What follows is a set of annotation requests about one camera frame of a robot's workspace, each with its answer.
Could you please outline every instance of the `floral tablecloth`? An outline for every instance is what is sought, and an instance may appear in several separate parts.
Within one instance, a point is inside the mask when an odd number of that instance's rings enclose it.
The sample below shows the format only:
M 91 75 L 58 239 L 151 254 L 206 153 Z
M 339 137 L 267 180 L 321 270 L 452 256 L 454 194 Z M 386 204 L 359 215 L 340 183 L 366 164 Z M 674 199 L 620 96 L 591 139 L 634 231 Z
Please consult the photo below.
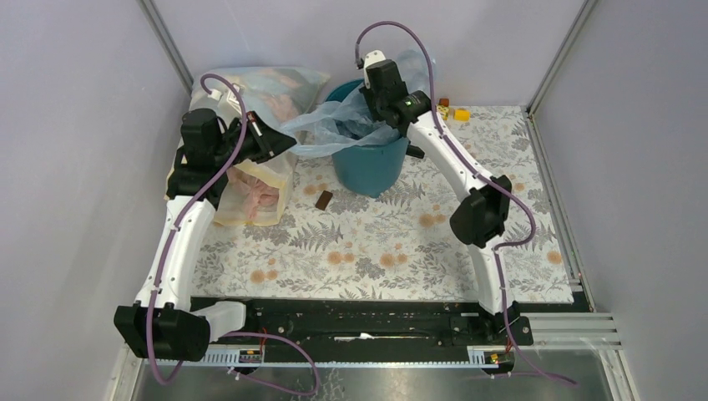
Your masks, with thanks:
M 527 246 L 504 251 L 511 291 L 521 302 L 572 302 L 549 201 L 519 107 L 469 107 L 468 122 L 448 121 L 473 157 L 532 207 L 539 230 Z M 334 194 L 315 208 L 323 190 Z M 474 301 L 466 247 L 448 218 L 458 202 L 428 159 L 407 157 L 397 183 L 379 198 L 337 181 L 331 158 L 300 160 L 281 223 L 212 226 L 193 280 L 195 296 Z M 504 237 L 529 232 L 512 202 Z

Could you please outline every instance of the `light blue plastic bag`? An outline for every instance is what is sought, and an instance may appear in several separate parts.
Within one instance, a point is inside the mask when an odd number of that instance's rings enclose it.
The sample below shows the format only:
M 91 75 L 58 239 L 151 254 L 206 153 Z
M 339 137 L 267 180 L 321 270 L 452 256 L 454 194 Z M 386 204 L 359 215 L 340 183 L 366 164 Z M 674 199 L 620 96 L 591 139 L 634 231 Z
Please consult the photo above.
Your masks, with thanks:
M 273 128 L 309 111 L 320 89 L 329 80 L 328 74 L 298 67 L 236 67 L 209 72 L 233 83 L 240 91 L 246 108 L 254 110 L 263 122 Z M 201 88 L 199 77 L 195 77 L 190 110 L 212 109 L 230 124 L 234 117 L 240 115 L 240 111 L 227 102 L 233 95 L 226 85 L 215 79 L 208 80 L 206 84 L 223 95 L 219 100 L 209 98 Z
M 406 50 L 395 61 L 408 92 L 422 90 L 430 94 L 427 65 L 420 51 Z M 301 131 L 309 133 L 308 140 L 290 148 L 290 152 L 322 157 L 354 145 L 385 145 L 397 140 L 400 134 L 396 129 L 372 120 L 360 87 L 352 90 L 342 102 L 325 102 L 312 113 L 282 124 L 279 131 L 292 137 L 296 138 Z

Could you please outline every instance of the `metal floor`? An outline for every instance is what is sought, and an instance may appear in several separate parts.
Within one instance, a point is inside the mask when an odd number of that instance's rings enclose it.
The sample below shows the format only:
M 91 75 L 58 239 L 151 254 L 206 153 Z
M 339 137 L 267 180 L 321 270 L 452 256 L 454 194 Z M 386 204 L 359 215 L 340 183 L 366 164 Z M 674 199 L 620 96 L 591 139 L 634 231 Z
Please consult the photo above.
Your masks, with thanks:
M 546 378 L 495 378 L 478 369 L 455 368 L 321 368 L 322 387 L 314 397 L 296 397 L 257 383 L 227 375 L 225 368 L 183 368 L 177 380 L 163 387 L 154 381 L 149 367 L 143 366 L 133 400 L 168 399 L 173 401 L 243 400 L 318 400 L 318 401 L 430 401 L 469 399 L 542 399 L 602 401 L 611 400 L 600 356 L 586 351 L 529 350 L 528 355 L 550 372 L 562 373 L 580 382 L 581 387 L 566 388 Z M 172 367 L 163 367 L 165 373 Z M 528 372 L 517 363 L 515 372 Z M 306 368 L 261 368 L 258 378 L 288 388 L 307 390 L 312 385 Z

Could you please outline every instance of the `teal bucket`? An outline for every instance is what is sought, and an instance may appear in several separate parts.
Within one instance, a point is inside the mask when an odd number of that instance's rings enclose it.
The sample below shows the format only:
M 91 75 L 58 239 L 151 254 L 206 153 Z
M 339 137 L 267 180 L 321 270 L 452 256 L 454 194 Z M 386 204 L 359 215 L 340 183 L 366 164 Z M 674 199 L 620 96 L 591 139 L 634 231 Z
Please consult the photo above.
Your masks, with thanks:
M 363 79 L 355 79 L 334 89 L 326 101 L 341 102 Z M 357 194 L 377 198 L 398 180 L 406 158 L 407 138 L 387 145 L 351 146 L 332 155 L 336 178 Z

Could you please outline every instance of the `metal frame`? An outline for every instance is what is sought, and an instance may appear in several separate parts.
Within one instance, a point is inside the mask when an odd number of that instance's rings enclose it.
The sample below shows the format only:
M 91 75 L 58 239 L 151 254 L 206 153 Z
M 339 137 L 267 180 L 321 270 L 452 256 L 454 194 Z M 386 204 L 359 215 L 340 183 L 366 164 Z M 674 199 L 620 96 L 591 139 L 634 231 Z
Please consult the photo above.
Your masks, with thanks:
M 617 401 L 639 400 L 634 381 L 627 369 L 627 362 L 620 343 L 612 315 L 609 313 L 526 313 L 537 342 L 529 351 L 540 350 L 594 350 L 600 358 L 613 398 Z M 241 345 L 214 345 L 213 354 L 233 353 Z M 503 347 L 470 347 L 471 355 L 485 351 L 503 351 Z M 203 363 L 191 366 L 230 367 L 228 361 L 218 362 L 207 358 Z M 283 368 L 306 368 L 307 363 L 282 363 Z M 409 364 L 409 363 L 329 363 L 329 368 L 479 368 L 452 363 Z M 106 399 L 109 401 L 130 401 L 141 369 L 149 369 L 147 363 L 137 358 L 127 346 L 120 350 L 117 372 L 111 380 L 111 388 Z
M 583 5 L 580 7 L 578 15 L 575 16 L 575 20 L 570 26 L 570 30 L 568 31 L 568 33 L 565 35 L 563 43 L 561 43 L 558 52 L 555 54 L 554 60 L 551 63 L 549 70 L 544 75 L 544 79 L 541 81 L 539 88 L 536 90 L 536 93 L 531 98 L 531 102 L 528 104 L 528 108 L 526 110 L 528 114 L 533 116 L 534 114 L 536 114 L 537 111 L 539 111 L 539 107 L 544 101 L 544 97 L 548 93 L 550 85 L 553 83 L 556 74 L 558 73 L 561 65 L 563 65 L 563 62 L 568 56 L 570 49 L 575 44 L 575 41 L 578 39 L 580 31 L 583 29 L 583 26 L 588 21 L 588 18 L 593 12 L 598 1 L 599 0 L 585 0 Z
M 162 45 L 167 58 L 172 63 L 174 71 L 180 78 L 182 85 L 185 87 L 187 93 L 192 92 L 192 83 L 194 79 L 192 78 L 192 73 L 187 67 L 187 63 L 182 58 L 182 54 L 177 49 L 177 45 L 174 44 L 172 35 L 169 34 L 167 26 L 164 24 L 162 16 L 159 14 L 157 6 L 155 6 L 153 0 L 137 0 L 140 9 L 143 10 L 145 18 L 147 18 L 150 27 L 153 29 L 155 37 L 159 40 L 159 44 Z
M 254 366 L 263 368 L 309 368 L 310 365 L 304 362 L 263 362 L 263 363 L 240 363 L 238 357 L 241 351 L 257 350 L 258 347 L 246 345 L 222 345 L 210 346 L 206 355 L 199 362 L 184 362 L 182 366 L 197 366 L 209 368 L 253 368 Z M 484 363 L 484 350 L 468 347 L 469 362 L 319 362 L 318 368 L 496 368 L 497 365 Z M 175 366 L 177 361 L 158 359 L 159 366 Z
M 585 280 L 584 265 L 580 260 L 576 240 L 574 239 L 573 232 L 570 229 L 568 215 L 565 211 L 564 204 L 557 191 L 556 182 L 554 180 L 551 167 L 548 163 L 542 136 L 539 133 L 539 127 L 535 121 L 534 115 L 543 103 L 544 97 L 548 93 L 554 78 L 558 74 L 574 43 L 577 41 L 579 32 L 585 25 L 597 3 L 598 0 L 585 0 L 570 30 L 565 36 L 559 51 L 556 53 L 554 61 L 551 63 L 542 83 L 539 85 L 538 90 L 525 110 L 528 135 L 531 139 L 531 144 L 539 164 L 541 181 L 543 182 L 544 189 L 549 194 L 552 217 L 558 231 L 557 235 L 559 237 L 561 251 L 564 255 L 564 259 L 567 261 L 569 283 L 574 292 L 582 292 L 585 295 L 591 311 L 594 310 L 594 299 L 590 292 L 588 283 Z M 138 4 L 144 11 L 146 18 L 149 20 L 155 36 L 163 46 L 164 51 L 169 57 L 170 62 L 180 78 L 180 81 L 187 91 L 191 91 L 191 84 L 193 82 L 192 75 L 179 50 L 174 44 L 174 40 L 170 36 L 169 30 L 165 26 L 162 17 L 159 15 L 159 11 L 153 0 L 138 0 Z M 622 348 L 620 337 L 615 328 L 614 320 L 611 314 L 597 312 L 535 312 L 524 313 L 523 316 L 529 319 L 529 326 L 534 334 L 534 345 L 523 348 L 531 350 L 593 349 L 602 360 L 605 376 L 609 382 L 613 398 L 617 400 L 639 400 L 634 381 L 628 369 L 625 352 Z M 233 352 L 233 350 L 242 347 L 243 346 L 240 345 L 214 345 L 211 346 L 210 349 L 216 353 L 228 354 Z M 471 363 L 474 362 L 475 358 L 472 357 L 477 355 L 476 353 L 478 352 L 499 351 L 501 349 L 502 348 L 499 346 L 469 347 L 468 350 L 471 356 L 470 361 Z M 214 366 L 215 360 L 212 358 L 206 362 L 211 363 L 210 366 Z M 385 367 L 383 365 L 386 364 L 371 363 L 366 364 L 366 367 L 377 367 L 378 365 Z M 123 345 L 119 351 L 119 356 L 110 379 L 109 388 L 105 399 L 112 401 L 130 400 L 133 396 L 140 371 L 141 369 L 146 368 L 146 366 L 147 365 L 144 360 L 135 357 L 130 349 L 126 345 Z M 300 367 L 305 366 L 305 364 L 288 363 L 287 366 Z M 407 363 L 402 366 L 406 368 L 411 367 L 411 365 Z M 387 367 L 395 368 L 401 366 L 393 364 Z M 428 365 L 428 367 L 449 368 L 450 365 L 441 363 L 437 365 Z

